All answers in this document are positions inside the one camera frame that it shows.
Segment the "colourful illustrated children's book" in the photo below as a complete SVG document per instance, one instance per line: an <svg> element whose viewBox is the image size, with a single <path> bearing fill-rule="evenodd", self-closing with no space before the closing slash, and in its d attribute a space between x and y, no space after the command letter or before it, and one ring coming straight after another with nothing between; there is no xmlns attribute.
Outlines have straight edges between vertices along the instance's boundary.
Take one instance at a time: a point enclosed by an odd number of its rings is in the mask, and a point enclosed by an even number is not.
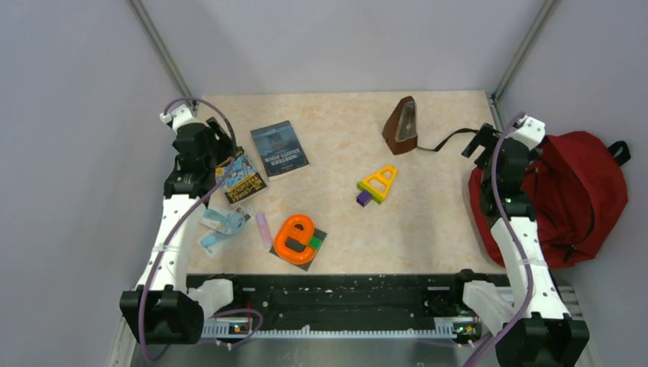
<svg viewBox="0 0 648 367"><path fill-rule="evenodd" d="M231 205L251 199L267 189L266 181L243 147L238 147L235 156L233 168L220 187Z"/></svg>

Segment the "red backpack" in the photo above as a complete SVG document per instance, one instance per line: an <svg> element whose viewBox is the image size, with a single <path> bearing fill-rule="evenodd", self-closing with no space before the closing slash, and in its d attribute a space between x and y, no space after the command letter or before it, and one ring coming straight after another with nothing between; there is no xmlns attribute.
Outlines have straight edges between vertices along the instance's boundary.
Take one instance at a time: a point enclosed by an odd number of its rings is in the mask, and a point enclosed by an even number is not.
<svg viewBox="0 0 648 367"><path fill-rule="evenodd" d="M589 132L549 135L524 174L522 190L537 213L539 241L551 269L596 257L627 205L625 141L605 145Z"/></svg>

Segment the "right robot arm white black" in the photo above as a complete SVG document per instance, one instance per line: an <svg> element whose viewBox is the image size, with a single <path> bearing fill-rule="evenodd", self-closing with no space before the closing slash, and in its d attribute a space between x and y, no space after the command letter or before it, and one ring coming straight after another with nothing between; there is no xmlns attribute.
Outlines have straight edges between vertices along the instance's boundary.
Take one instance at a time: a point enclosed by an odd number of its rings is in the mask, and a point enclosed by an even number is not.
<svg viewBox="0 0 648 367"><path fill-rule="evenodd" d="M540 246L536 211L522 183L527 168L540 158L546 137L540 120L521 114L503 131L483 125L463 156L479 146L475 163L482 171L478 204L488 231L504 261L512 290L511 302L488 281L473 280L448 294L458 315L474 311L491 332L468 358L477 366L495 352L501 366L574 366L590 333L564 304Z"/></svg>

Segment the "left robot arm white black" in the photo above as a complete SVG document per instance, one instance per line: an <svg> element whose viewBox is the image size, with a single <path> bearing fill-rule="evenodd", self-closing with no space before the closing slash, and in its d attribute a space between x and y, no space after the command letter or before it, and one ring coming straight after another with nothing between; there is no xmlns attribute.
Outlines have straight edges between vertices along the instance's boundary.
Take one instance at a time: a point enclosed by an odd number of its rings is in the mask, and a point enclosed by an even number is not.
<svg viewBox="0 0 648 367"><path fill-rule="evenodd" d="M191 248L216 185L215 169L232 156L233 142L215 118L175 117L168 124L176 134L177 156L164 183L160 228L142 276L121 294L119 308L138 342L192 345L214 313L235 316L245 306L245 296L228 279L186 285Z"/></svg>

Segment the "light blue blister pack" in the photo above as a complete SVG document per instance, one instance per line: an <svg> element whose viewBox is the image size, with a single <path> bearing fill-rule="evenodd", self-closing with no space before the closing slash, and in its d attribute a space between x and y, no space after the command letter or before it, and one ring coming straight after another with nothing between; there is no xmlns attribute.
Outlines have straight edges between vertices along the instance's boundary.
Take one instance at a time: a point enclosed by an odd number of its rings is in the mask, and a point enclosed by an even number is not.
<svg viewBox="0 0 648 367"><path fill-rule="evenodd" d="M234 210L216 207L208 208L200 223L221 234L236 235L250 219L251 214L243 206L237 206Z"/></svg>

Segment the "dark blue paperback book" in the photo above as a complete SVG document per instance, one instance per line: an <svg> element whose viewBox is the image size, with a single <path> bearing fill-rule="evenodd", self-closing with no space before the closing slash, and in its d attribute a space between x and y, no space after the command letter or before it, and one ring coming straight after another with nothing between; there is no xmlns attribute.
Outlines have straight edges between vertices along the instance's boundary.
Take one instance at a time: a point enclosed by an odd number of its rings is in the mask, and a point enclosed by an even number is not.
<svg viewBox="0 0 648 367"><path fill-rule="evenodd" d="M309 165L289 120L251 130L251 138L269 180L276 180Z"/></svg>

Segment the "brown wooden metronome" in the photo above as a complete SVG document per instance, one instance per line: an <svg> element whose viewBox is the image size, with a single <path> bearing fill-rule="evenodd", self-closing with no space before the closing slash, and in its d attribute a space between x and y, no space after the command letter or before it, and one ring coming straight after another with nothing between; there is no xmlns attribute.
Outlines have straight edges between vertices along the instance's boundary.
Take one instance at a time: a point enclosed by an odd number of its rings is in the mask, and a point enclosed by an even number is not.
<svg viewBox="0 0 648 367"><path fill-rule="evenodd" d="M412 96L402 98L385 122L382 137L393 155L405 154L418 145L417 107Z"/></svg>

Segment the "pink eraser stick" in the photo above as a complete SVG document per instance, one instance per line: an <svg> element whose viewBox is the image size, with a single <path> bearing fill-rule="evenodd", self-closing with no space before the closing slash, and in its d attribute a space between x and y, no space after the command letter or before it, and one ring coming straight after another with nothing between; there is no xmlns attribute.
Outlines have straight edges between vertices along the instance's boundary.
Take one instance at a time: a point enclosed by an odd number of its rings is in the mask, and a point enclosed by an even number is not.
<svg viewBox="0 0 648 367"><path fill-rule="evenodd" d="M270 249L273 246L273 239L271 237L267 219L263 213L257 213L255 217L261 236L262 245L264 246L264 248Z"/></svg>

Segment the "orange plastic letter toy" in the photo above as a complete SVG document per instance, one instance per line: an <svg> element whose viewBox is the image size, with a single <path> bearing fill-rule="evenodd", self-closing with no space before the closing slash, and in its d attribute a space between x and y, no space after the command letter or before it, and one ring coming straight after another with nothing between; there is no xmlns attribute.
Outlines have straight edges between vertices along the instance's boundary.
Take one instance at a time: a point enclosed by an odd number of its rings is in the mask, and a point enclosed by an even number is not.
<svg viewBox="0 0 648 367"><path fill-rule="evenodd" d="M311 262L317 251L309 246L315 233L313 221L306 215L288 217L275 236L272 249L277 256L292 265Z"/></svg>

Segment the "purple toy block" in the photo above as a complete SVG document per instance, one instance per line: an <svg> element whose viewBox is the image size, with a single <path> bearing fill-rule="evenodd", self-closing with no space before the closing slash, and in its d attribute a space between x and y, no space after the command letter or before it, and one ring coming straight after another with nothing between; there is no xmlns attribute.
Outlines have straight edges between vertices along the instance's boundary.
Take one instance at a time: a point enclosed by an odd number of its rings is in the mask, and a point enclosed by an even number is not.
<svg viewBox="0 0 648 367"><path fill-rule="evenodd" d="M372 200L373 197L367 190L361 191L356 197L356 203L358 203L362 207L366 207Z"/></svg>

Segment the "green toy block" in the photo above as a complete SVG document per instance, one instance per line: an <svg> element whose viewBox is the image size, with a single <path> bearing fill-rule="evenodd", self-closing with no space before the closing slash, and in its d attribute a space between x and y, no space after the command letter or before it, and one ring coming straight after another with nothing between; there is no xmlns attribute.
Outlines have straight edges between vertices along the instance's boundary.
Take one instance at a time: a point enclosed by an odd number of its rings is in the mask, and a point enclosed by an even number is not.
<svg viewBox="0 0 648 367"><path fill-rule="evenodd" d="M323 240L321 238L313 236L310 241L309 241L309 247L314 249L315 251L319 251L323 243Z"/></svg>

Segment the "yellow triangular toy frame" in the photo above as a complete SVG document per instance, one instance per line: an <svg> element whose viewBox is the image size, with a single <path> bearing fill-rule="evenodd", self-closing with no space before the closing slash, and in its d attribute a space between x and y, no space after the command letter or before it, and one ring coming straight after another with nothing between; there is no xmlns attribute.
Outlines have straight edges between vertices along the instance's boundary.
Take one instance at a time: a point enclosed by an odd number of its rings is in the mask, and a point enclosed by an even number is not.
<svg viewBox="0 0 648 367"><path fill-rule="evenodd" d="M397 173L398 169L395 166L386 165L357 182L357 188L361 192L368 192L370 198L381 205L386 200Z"/></svg>

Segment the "aluminium frame post right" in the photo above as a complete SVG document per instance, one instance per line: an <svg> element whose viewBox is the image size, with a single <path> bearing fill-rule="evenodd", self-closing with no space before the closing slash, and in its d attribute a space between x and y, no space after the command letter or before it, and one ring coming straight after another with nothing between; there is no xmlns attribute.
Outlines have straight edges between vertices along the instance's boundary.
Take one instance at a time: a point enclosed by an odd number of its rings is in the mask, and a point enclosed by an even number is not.
<svg viewBox="0 0 648 367"><path fill-rule="evenodd" d="M510 88L514 77L517 75L518 70L521 68L523 62L532 50L538 37L541 35L544 27L549 19L552 17L555 10L560 5L560 0L545 0L536 14L533 22L529 26L522 41L520 42L516 52L513 55L511 62L508 64L507 69L504 71L503 76L491 94L493 104L498 104L505 96L507 90Z"/></svg>

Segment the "aluminium frame post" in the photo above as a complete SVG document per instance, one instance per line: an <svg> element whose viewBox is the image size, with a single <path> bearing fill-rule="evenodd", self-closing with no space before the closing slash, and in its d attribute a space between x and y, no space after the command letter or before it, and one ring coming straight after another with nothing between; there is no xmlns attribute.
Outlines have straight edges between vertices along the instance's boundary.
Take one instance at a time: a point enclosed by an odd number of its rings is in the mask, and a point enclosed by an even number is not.
<svg viewBox="0 0 648 367"><path fill-rule="evenodd" d="M160 61L165 73L173 84L174 89L180 96L188 97L192 93L188 83L185 81L179 67L169 52L164 39L161 37L154 20L149 15L142 0L127 0L126 3L134 13L144 35L152 46L157 59Z"/></svg>
<svg viewBox="0 0 648 367"><path fill-rule="evenodd" d="M491 94L493 104L498 104L505 96L507 90L510 88L514 77L517 75L518 70L521 68L523 62L532 50L538 37L541 35L544 27L549 19L552 17L555 10L560 5L560 0L545 0L536 14L533 22L529 26L522 41L520 42L516 52L513 55L511 62L508 64L507 69L504 71L503 76Z"/></svg>

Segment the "aluminium frame post left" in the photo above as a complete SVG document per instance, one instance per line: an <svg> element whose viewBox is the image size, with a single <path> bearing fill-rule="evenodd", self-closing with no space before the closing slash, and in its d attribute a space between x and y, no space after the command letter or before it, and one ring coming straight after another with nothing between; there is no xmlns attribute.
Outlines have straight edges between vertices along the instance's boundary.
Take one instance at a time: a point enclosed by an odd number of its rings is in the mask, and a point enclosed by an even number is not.
<svg viewBox="0 0 648 367"><path fill-rule="evenodd" d="M164 39L161 37L154 20L149 15L142 0L127 0L126 3L134 13L144 35L152 46L157 59L160 61L165 73L173 84L174 89L180 96L188 97L192 93L188 83L185 81L179 67L169 52Z"/></svg>

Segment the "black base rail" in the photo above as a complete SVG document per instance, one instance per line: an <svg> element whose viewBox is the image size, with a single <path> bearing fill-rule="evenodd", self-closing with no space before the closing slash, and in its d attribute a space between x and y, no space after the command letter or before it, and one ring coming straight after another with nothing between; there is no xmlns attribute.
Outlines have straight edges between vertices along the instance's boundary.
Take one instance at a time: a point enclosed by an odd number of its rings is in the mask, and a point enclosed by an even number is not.
<svg viewBox="0 0 648 367"><path fill-rule="evenodd" d="M206 338L478 339L486 329L462 309L452 274L227 274L228 309L242 315L209 320Z"/></svg>

